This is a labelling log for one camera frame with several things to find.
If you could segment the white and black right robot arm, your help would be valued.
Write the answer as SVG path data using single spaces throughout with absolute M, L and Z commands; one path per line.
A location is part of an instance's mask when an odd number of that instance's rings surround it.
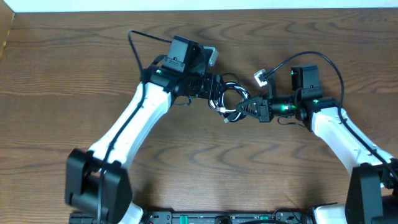
M 294 116 L 322 139 L 350 175 L 344 204 L 314 206 L 299 223 L 397 223 L 397 159 L 375 145 L 339 102 L 323 97 L 315 64 L 291 68 L 292 95 L 278 95 L 272 75 L 254 74 L 266 94 L 237 105 L 238 113 L 268 123 L 276 116 Z

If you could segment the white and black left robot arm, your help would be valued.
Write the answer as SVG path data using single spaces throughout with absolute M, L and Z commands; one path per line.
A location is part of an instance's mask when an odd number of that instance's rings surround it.
M 67 158 L 65 203 L 93 216 L 95 223 L 140 223 L 143 209 L 132 201 L 129 169 L 156 122 L 180 96 L 215 99 L 221 76 L 209 73 L 215 47 L 175 36 L 167 54 L 141 68 L 133 99 L 112 127 L 87 151 Z

